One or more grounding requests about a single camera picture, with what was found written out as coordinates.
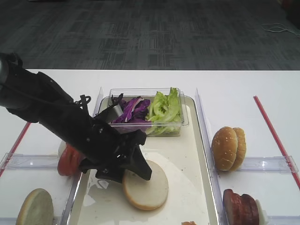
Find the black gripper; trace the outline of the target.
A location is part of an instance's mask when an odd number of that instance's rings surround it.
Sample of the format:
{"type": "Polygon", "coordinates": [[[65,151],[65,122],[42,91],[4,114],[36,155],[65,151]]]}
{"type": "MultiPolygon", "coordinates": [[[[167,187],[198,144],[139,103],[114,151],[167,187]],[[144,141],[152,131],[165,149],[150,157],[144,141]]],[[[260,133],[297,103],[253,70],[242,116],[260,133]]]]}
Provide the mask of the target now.
{"type": "Polygon", "coordinates": [[[151,179],[152,169],[139,147],[146,141],[141,130],[121,134],[103,120],[80,113],[61,122],[61,138],[85,156],[83,173],[95,169],[97,178],[121,183],[125,170],[130,170],[151,179]]]}

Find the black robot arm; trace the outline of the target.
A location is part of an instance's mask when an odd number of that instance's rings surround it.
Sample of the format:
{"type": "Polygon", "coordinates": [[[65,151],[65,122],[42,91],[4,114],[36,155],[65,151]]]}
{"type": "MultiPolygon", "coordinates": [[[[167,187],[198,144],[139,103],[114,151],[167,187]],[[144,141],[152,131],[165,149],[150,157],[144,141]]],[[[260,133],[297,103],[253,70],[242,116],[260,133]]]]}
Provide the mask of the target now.
{"type": "Polygon", "coordinates": [[[97,178],[120,183],[129,170],[150,180],[152,169],[140,150],[146,134],[122,134],[111,127],[118,101],[96,116],[90,116],[89,102],[85,95],[74,101],[46,74],[24,69],[16,53],[0,55],[1,106],[27,122],[40,123],[79,153],[61,162],[63,175],[95,169],[97,178]]]}

